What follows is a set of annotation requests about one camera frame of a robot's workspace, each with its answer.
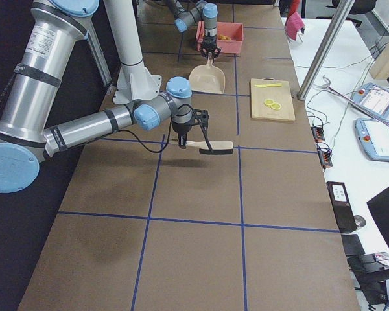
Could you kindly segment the brown toy ginger root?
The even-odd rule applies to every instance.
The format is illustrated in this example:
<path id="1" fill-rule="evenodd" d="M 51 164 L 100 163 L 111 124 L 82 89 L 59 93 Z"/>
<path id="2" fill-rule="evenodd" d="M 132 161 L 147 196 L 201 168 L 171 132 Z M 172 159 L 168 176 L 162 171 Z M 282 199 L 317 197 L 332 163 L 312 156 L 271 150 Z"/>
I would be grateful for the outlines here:
<path id="1" fill-rule="evenodd" d="M 229 36 L 225 36 L 223 34 L 218 34 L 217 35 L 218 40 L 224 40 L 224 41 L 231 41 L 231 38 Z"/>

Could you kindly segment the beige plastic dustpan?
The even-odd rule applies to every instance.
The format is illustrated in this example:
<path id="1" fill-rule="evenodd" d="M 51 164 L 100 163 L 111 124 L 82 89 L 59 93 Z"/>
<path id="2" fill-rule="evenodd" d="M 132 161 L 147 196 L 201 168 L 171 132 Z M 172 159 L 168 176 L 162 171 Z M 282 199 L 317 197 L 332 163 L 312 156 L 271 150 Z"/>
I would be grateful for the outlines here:
<path id="1" fill-rule="evenodd" d="M 205 65 L 196 66 L 189 75 L 189 83 L 193 91 L 223 94 L 226 85 L 224 72 L 213 65 L 212 54 L 209 53 Z"/>

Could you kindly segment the beige hand brush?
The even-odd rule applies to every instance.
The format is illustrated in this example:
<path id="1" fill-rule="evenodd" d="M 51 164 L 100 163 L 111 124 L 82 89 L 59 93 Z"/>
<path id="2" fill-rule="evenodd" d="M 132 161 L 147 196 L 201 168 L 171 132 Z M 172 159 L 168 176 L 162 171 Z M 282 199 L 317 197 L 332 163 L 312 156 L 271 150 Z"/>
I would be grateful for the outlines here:
<path id="1" fill-rule="evenodd" d="M 182 148 L 178 145 L 177 139 L 172 139 L 170 144 L 176 145 L 179 148 Z M 209 145 L 205 141 L 186 141 L 185 148 L 196 148 L 200 154 L 207 155 L 225 155 L 232 154 L 234 149 L 234 144 L 232 141 L 210 141 Z"/>

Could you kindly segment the pink plastic bin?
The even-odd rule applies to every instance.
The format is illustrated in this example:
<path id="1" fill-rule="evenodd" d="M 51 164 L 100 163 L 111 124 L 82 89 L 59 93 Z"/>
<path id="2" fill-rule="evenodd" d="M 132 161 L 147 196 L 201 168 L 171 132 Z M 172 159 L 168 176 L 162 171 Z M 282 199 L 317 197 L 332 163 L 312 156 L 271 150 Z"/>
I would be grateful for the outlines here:
<path id="1" fill-rule="evenodd" d="M 244 39 L 242 23 L 217 22 L 217 45 L 223 54 L 239 54 Z"/>

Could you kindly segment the lemon slice inner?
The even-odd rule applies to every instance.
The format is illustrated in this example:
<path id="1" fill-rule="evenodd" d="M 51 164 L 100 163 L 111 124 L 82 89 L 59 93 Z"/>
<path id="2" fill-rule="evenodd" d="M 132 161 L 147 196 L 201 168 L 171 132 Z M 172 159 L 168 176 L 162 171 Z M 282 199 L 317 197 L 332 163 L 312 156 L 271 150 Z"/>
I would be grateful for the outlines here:
<path id="1" fill-rule="evenodd" d="M 272 100 L 272 99 L 266 99 L 265 101 L 264 101 L 264 105 L 265 106 L 268 106 L 268 107 L 271 107 L 271 106 L 273 106 L 275 104 L 275 102 Z"/>

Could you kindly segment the bamboo cutting board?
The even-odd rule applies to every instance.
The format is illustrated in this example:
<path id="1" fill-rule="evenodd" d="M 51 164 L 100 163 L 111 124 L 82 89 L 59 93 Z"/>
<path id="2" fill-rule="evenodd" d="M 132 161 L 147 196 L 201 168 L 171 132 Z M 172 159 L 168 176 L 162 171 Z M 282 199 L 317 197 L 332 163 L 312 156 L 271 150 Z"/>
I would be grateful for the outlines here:
<path id="1" fill-rule="evenodd" d="M 296 120 L 290 84 L 285 80 L 250 80 L 251 118 L 294 122 Z"/>

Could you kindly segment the yellow plastic knife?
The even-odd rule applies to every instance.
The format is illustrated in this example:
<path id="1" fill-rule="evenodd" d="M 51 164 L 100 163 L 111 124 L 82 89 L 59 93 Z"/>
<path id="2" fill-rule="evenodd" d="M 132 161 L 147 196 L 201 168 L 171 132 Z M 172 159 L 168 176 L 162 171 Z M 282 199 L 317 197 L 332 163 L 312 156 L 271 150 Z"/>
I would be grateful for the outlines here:
<path id="1" fill-rule="evenodd" d="M 258 88 L 267 88 L 267 87 L 282 87 L 282 83 L 273 83 L 273 84 L 254 84 L 254 87 Z"/>

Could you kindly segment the lemon slice near edge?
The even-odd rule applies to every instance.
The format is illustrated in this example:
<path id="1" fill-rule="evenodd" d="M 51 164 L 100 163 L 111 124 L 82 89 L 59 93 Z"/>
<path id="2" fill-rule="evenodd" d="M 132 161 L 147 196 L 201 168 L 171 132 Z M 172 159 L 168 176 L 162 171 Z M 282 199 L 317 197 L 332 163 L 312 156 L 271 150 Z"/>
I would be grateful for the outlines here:
<path id="1" fill-rule="evenodd" d="M 281 104 L 277 103 L 277 102 L 274 102 L 270 105 L 270 108 L 273 109 L 273 110 L 280 110 L 281 109 Z"/>

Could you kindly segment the magenta cloth chair back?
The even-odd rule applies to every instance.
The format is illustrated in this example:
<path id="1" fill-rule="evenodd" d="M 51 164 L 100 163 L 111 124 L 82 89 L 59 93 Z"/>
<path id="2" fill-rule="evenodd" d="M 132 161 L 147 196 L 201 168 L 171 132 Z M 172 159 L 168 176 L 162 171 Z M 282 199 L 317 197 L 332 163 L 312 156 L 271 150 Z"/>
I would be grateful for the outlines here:
<path id="1" fill-rule="evenodd" d="M 287 39 L 291 42 L 297 42 L 298 39 L 301 40 L 300 34 L 303 34 L 302 30 L 304 28 L 305 24 L 300 15 L 297 12 L 291 14 L 285 22 Z"/>

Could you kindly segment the thin metal rod stand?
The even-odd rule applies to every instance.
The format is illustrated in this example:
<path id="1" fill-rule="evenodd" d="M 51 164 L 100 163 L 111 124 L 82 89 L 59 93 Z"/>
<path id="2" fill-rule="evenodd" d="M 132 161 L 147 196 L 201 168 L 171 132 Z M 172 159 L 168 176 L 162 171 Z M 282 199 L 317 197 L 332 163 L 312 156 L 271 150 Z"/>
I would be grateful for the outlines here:
<path id="1" fill-rule="evenodd" d="M 323 80 L 322 89 L 326 89 L 330 93 L 343 98 L 356 110 L 389 127 L 389 121 L 386 119 L 389 116 L 389 89 L 381 88 L 373 83 L 367 83 L 361 89 L 353 92 L 349 98 L 333 89 L 330 79 L 325 75 L 323 75 Z"/>

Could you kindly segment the black power strip box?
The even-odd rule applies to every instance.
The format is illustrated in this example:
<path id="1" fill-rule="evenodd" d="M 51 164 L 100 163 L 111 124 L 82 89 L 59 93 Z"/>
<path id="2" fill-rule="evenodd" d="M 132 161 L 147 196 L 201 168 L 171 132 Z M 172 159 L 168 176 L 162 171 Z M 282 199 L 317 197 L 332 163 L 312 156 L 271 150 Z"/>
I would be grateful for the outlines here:
<path id="1" fill-rule="evenodd" d="M 341 233 L 354 232 L 357 225 L 344 183 L 328 181 L 326 185 L 339 231 Z"/>

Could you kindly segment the teach pendant near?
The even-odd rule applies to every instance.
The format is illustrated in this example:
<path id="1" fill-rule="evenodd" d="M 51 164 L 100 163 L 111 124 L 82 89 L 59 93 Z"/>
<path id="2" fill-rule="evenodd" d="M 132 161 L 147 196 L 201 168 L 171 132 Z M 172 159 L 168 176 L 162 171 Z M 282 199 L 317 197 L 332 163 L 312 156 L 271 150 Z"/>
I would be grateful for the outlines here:
<path id="1" fill-rule="evenodd" d="M 389 162 L 389 127 L 373 119 L 359 118 L 355 132 L 370 160 Z"/>

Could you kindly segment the teach pendant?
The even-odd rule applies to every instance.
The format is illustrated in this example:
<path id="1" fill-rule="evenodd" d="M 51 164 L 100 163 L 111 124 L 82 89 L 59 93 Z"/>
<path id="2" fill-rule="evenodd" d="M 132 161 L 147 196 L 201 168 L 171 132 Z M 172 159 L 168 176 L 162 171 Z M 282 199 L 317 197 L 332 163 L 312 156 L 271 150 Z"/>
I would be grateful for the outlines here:
<path id="1" fill-rule="evenodd" d="M 389 162 L 389 127 L 373 119 L 359 118 L 355 132 L 370 160 Z"/>
<path id="2" fill-rule="evenodd" d="M 378 117 L 386 119 L 389 116 L 389 89 L 370 82 L 354 92 L 351 99 Z"/>

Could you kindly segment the teach pendant far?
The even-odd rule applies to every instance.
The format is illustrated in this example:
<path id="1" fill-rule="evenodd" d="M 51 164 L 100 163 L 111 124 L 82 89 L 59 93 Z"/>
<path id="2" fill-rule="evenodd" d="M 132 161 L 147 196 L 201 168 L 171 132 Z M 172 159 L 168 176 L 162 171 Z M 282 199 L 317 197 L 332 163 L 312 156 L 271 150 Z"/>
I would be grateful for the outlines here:
<path id="1" fill-rule="evenodd" d="M 378 117 L 386 119 L 389 116 L 389 89 L 370 82 L 354 92 L 351 99 Z"/>

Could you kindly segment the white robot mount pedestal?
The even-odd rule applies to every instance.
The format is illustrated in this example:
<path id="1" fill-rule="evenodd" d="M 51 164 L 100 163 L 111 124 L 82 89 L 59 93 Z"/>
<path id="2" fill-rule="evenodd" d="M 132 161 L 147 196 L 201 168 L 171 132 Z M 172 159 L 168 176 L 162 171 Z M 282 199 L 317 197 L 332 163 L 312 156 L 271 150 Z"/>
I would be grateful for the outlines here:
<path id="1" fill-rule="evenodd" d="M 132 2 L 108 0 L 104 6 L 121 63 L 113 102 L 153 99 L 159 93 L 162 77 L 152 75 L 145 67 Z"/>

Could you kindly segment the aluminium frame post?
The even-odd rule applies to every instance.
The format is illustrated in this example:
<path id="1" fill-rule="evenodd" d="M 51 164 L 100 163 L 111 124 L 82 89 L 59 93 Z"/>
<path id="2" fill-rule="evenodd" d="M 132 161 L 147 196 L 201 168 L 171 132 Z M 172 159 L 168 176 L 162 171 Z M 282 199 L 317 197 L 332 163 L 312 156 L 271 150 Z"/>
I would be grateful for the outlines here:
<path id="1" fill-rule="evenodd" d="M 314 84 L 316 76 L 318 75 L 322 65 L 330 51 L 343 23 L 345 22 L 355 0 L 340 1 L 336 10 L 336 14 L 325 32 L 321 44 L 314 56 L 311 66 L 305 76 L 305 79 L 297 94 L 297 99 L 305 101 L 310 88 Z"/>

